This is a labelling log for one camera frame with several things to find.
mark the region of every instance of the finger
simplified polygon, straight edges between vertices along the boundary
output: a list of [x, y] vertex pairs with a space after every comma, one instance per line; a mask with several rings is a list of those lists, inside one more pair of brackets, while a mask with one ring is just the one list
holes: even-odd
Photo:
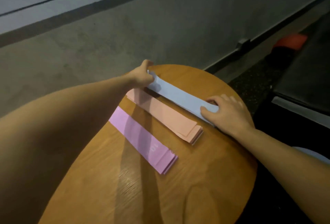
[[215, 113], [210, 112], [209, 110], [206, 109], [206, 107], [201, 107], [201, 115], [208, 121], [212, 122]]
[[236, 102], [236, 103], [237, 103], [237, 100], [235, 99], [235, 97], [230, 96], [230, 99], [231, 99], [233, 102]]
[[221, 97], [226, 101], [230, 101], [229, 97], [226, 94], [222, 94]]
[[207, 102], [215, 102], [218, 106], [223, 103], [223, 99], [220, 96], [211, 96], [206, 99]]
[[152, 66], [153, 62], [150, 60], [144, 60], [141, 64], [141, 67], [143, 67], [146, 71], [148, 70], [148, 67]]

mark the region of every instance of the light blue resistance band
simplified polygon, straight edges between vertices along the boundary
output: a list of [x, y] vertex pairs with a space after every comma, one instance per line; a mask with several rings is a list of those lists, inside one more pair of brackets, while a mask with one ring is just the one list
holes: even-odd
[[215, 113], [218, 111], [219, 107], [216, 105], [212, 105], [207, 103], [206, 101], [201, 100], [191, 94], [182, 91], [181, 89], [169, 84], [168, 82], [159, 78], [154, 72], [150, 72], [150, 74], [155, 78], [154, 82], [151, 83], [148, 88], [155, 91], [156, 93], [160, 94], [161, 96], [171, 100], [175, 104], [179, 105], [180, 107], [186, 109], [190, 113], [196, 115], [197, 117], [201, 118], [202, 120], [210, 123], [211, 122], [206, 120], [201, 115], [200, 107], [204, 106], [207, 110]]

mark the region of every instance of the fabric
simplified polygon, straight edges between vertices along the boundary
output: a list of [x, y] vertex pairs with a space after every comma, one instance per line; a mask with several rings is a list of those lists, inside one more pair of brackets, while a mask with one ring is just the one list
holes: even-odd
[[190, 113], [196, 115], [197, 117], [201, 118], [202, 120], [210, 123], [211, 122], [206, 120], [200, 111], [200, 107], [204, 106], [209, 111], [215, 113], [218, 111], [219, 107], [216, 105], [212, 105], [207, 103], [206, 101], [201, 100], [191, 94], [188, 94], [185, 91], [169, 84], [168, 82], [159, 78], [154, 72], [150, 72], [150, 74], [155, 78], [154, 82], [151, 83], [148, 88], [155, 91], [156, 93], [160, 94], [161, 96], [171, 100], [175, 104], [179, 105], [180, 107], [186, 109]]
[[188, 119], [141, 89], [132, 89], [126, 95], [127, 98], [190, 144], [194, 144], [203, 133], [203, 128], [198, 126], [197, 122]]
[[171, 150], [120, 107], [116, 108], [109, 122], [126, 137], [158, 173], [165, 174], [178, 159]]

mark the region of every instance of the pink resistance band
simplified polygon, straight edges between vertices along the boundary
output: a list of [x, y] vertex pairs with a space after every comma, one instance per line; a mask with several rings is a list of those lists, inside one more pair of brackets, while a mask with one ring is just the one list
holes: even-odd
[[116, 108], [109, 122], [126, 137], [158, 173], [165, 174], [178, 159], [171, 150], [120, 107]]
[[203, 133], [197, 122], [188, 119], [141, 89], [132, 89], [127, 97], [150, 113], [181, 139], [194, 144]]

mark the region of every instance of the wooden tabletop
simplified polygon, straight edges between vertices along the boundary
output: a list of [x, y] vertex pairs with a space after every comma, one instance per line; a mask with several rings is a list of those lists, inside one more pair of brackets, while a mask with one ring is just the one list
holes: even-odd
[[[225, 93], [241, 101], [233, 89], [205, 71], [181, 65], [151, 70], [201, 99]], [[159, 175], [107, 122], [69, 169], [40, 224], [233, 224], [237, 220], [254, 186], [255, 158], [208, 123], [167, 99], [158, 99], [203, 127], [195, 145], [123, 98], [119, 106], [179, 159], [166, 175]]]

